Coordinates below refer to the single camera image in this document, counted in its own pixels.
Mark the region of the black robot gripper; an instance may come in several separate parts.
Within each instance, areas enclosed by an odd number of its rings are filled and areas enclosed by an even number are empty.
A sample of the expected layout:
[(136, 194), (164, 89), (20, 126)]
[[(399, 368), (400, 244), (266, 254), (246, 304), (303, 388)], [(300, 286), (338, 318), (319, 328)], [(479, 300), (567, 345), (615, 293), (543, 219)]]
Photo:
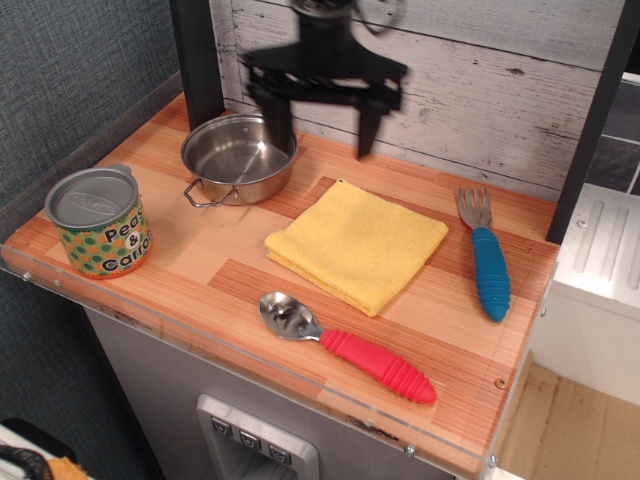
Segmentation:
[(383, 115), (401, 107), (408, 67), (354, 37), (355, 1), (292, 1), (297, 41), (242, 55), (247, 89), (259, 104), (272, 144), (283, 152), (293, 133), (290, 101), (359, 109), (357, 158), (371, 153)]

